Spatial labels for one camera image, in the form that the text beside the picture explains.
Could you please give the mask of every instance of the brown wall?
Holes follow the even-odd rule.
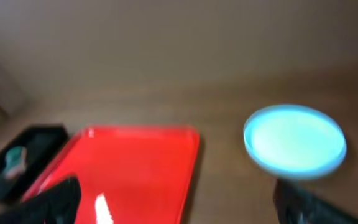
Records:
[[[32,97],[351,61],[354,0],[0,0],[0,63]]]

